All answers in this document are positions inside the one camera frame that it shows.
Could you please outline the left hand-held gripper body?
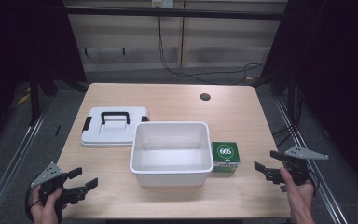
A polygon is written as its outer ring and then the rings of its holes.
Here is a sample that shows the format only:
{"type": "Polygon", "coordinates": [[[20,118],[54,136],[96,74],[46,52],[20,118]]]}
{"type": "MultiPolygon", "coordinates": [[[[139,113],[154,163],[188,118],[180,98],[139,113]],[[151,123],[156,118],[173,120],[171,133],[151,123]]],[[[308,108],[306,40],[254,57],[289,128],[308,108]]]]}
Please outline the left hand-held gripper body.
{"type": "Polygon", "coordinates": [[[88,193],[86,186],[66,189],[63,185],[69,179],[68,172],[64,172],[56,163],[51,162],[39,176],[30,184],[30,190],[34,190],[40,186],[39,199],[45,203],[48,196],[56,189],[62,190],[62,195],[56,202],[57,206],[65,204],[75,204],[83,201],[88,193]]]}

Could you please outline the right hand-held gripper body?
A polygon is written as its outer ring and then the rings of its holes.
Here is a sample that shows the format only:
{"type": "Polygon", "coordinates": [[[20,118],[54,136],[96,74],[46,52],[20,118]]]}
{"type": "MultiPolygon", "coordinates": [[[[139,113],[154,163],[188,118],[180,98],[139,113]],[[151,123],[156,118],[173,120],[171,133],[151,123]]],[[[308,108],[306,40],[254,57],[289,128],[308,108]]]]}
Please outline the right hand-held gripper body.
{"type": "Polygon", "coordinates": [[[290,173],[296,185],[300,186],[310,179],[310,169],[307,160],[328,160],[327,155],[306,149],[300,146],[293,146],[283,153],[286,161],[282,161],[283,167],[290,173]]]}

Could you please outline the green cardboard box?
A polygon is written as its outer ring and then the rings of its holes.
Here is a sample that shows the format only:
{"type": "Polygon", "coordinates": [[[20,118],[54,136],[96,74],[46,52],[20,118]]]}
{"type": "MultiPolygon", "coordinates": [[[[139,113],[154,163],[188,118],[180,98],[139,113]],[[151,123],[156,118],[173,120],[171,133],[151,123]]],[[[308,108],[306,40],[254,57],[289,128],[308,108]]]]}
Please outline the green cardboard box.
{"type": "Polygon", "coordinates": [[[216,173],[235,173],[240,162],[236,142],[212,142],[213,171],[216,173]]]}

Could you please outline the white lid with black handle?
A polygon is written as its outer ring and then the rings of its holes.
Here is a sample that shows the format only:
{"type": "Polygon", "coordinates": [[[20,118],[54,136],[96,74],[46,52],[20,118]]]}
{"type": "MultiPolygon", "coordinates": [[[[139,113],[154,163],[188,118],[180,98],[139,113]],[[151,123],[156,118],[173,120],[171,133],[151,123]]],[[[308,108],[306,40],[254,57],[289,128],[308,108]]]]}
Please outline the white lid with black handle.
{"type": "Polygon", "coordinates": [[[135,128],[144,121],[149,121],[145,107],[93,107],[85,120],[80,142],[84,147],[131,147],[135,128]]]}

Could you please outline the white plastic storage bin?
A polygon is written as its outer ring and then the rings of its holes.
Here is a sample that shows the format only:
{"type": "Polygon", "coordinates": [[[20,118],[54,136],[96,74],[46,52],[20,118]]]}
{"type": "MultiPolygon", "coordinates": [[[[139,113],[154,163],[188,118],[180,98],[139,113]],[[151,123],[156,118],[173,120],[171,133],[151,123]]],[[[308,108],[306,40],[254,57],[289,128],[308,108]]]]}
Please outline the white plastic storage bin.
{"type": "Polygon", "coordinates": [[[130,170],[144,187],[203,185],[213,170],[208,125],[190,121],[138,124],[130,170]]]}

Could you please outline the person's right hand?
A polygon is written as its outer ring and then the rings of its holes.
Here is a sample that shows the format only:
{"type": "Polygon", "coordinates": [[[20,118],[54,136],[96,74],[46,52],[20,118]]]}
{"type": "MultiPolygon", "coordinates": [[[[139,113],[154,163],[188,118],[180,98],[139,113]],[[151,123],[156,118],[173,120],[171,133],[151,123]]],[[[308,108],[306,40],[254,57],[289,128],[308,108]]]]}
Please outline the person's right hand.
{"type": "Polygon", "coordinates": [[[311,213],[314,186],[309,180],[302,185],[297,185],[290,173],[283,167],[280,169],[280,174],[285,181],[292,221],[295,224],[315,224],[311,213]]]}

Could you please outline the person's left hand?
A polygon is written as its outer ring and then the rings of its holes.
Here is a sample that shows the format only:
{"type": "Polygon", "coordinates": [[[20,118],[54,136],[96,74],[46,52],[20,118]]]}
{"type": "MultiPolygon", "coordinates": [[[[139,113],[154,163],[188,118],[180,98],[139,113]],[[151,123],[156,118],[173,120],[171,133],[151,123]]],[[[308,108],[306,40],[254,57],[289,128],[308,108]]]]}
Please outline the person's left hand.
{"type": "Polygon", "coordinates": [[[32,203],[30,206],[30,212],[33,218],[34,224],[59,224],[59,220],[55,211],[55,203],[62,195],[61,189],[56,189],[52,194],[48,196],[45,203],[42,203],[39,199],[39,191],[41,187],[38,186],[32,193],[32,203]]]}

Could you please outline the yellow floor tape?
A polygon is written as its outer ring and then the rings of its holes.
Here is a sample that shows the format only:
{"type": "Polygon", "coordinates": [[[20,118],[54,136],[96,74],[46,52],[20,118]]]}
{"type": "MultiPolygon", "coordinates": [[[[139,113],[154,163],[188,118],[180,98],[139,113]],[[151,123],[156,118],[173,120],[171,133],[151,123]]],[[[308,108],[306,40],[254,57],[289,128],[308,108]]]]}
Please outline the yellow floor tape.
{"type": "Polygon", "coordinates": [[[31,88],[28,88],[23,95],[21,96],[21,98],[18,100],[18,104],[23,104],[24,102],[27,101],[27,99],[30,97],[31,95],[31,88]]]}

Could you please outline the dark curtain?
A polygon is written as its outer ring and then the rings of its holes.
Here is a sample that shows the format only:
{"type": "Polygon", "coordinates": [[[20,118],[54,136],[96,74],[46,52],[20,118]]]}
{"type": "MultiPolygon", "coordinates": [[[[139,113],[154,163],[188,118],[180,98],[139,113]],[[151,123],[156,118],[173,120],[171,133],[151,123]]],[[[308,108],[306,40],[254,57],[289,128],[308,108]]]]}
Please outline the dark curtain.
{"type": "Polygon", "coordinates": [[[358,173],[358,0],[287,0],[261,77],[294,79],[358,173]]]}
{"type": "Polygon", "coordinates": [[[87,80],[63,9],[63,0],[0,0],[0,120],[20,83],[53,94],[56,80],[87,80]]]}

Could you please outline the metal floor rail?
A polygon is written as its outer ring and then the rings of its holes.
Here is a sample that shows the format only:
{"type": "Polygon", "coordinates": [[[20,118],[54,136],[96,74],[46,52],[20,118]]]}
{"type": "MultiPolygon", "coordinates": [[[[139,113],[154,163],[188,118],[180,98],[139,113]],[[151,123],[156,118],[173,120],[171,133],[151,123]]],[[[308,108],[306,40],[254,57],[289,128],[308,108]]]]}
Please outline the metal floor rail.
{"type": "MultiPolygon", "coordinates": [[[[309,149],[300,130],[294,126],[294,123],[289,119],[288,107],[282,99],[275,100],[276,105],[284,120],[285,126],[289,129],[290,137],[293,139],[295,146],[309,149]]],[[[311,170],[312,179],[318,184],[317,193],[324,203],[324,206],[331,217],[334,224],[349,224],[341,210],[341,207],[334,196],[332,190],[328,187],[320,168],[315,160],[307,160],[308,167],[311,170]]]]}
{"type": "Polygon", "coordinates": [[[1,166],[1,169],[4,172],[0,176],[0,207],[5,200],[26,155],[30,151],[30,147],[43,124],[51,102],[52,100],[48,99],[36,118],[32,118],[32,122],[27,126],[26,133],[20,138],[20,142],[17,145],[11,146],[11,148],[15,148],[15,153],[5,165],[1,166]]]}

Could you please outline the black frame post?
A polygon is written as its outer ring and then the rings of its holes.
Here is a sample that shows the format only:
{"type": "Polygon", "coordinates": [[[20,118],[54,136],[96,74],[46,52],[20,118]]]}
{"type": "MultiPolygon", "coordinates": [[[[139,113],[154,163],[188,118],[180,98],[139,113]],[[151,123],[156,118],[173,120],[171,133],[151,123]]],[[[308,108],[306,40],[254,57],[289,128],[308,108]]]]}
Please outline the black frame post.
{"type": "Polygon", "coordinates": [[[30,96],[31,96],[31,121],[30,125],[33,126],[40,115],[40,104],[39,104],[39,89],[38,81],[35,72],[30,75],[30,96]]]}

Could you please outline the black horizontal frame bar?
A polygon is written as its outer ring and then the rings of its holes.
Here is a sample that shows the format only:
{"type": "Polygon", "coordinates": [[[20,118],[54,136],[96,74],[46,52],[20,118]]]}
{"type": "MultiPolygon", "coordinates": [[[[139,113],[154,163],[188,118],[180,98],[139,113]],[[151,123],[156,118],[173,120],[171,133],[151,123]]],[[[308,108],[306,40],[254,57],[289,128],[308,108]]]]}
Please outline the black horizontal frame bar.
{"type": "Polygon", "coordinates": [[[122,8],[122,7],[66,7],[67,14],[110,16],[156,16],[177,18],[213,18],[279,21],[283,13],[222,11],[198,9],[122,8]]]}

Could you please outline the white wall socket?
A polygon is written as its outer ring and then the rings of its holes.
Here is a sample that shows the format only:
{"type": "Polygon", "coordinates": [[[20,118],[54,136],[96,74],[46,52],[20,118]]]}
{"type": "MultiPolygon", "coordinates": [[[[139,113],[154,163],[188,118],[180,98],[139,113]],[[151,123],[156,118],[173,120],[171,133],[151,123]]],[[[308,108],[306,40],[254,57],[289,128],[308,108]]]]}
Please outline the white wall socket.
{"type": "Polygon", "coordinates": [[[151,0],[152,8],[174,8],[173,0],[151,0]]]}

